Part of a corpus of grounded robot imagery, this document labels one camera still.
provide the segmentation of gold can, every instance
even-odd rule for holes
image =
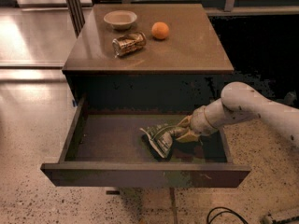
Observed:
[[[117,56],[123,56],[138,49],[143,49],[146,44],[147,39],[141,32],[124,35],[112,41]]]

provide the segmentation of bowl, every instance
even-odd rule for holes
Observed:
[[[126,30],[131,27],[137,19],[137,15],[133,11],[117,10],[109,12],[105,15],[104,21],[116,30]]]

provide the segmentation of tabletop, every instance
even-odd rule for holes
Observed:
[[[116,31],[104,22],[114,10],[137,15],[129,30]],[[156,21],[169,26],[169,37],[156,40],[151,27]],[[142,32],[146,46],[124,57],[115,55],[112,40]],[[125,74],[224,74],[234,68],[200,4],[117,4],[94,5],[64,65],[68,73]]]

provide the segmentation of desk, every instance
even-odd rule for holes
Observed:
[[[116,9],[137,14],[130,31],[104,23]],[[156,21],[170,26],[165,41],[150,36]],[[133,31],[145,33],[147,46],[115,57],[113,38]],[[78,110],[58,163],[42,171],[57,186],[237,187],[250,168],[233,164],[223,131],[203,146],[174,143],[161,160],[139,130],[175,125],[209,102],[205,74],[233,70],[200,5],[95,6],[63,69]]]

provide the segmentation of orange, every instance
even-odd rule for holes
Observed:
[[[165,22],[158,21],[153,24],[151,34],[156,39],[164,40],[169,35],[169,27]]]

